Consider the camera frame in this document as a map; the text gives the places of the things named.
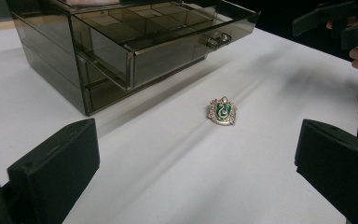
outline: drawer handle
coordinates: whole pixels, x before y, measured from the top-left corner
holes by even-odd
[[[217,50],[225,45],[231,43],[231,36],[225,33],[222,33],[220,36],[213,38],[210,37],[206,42],[206,46],[210,49]]]

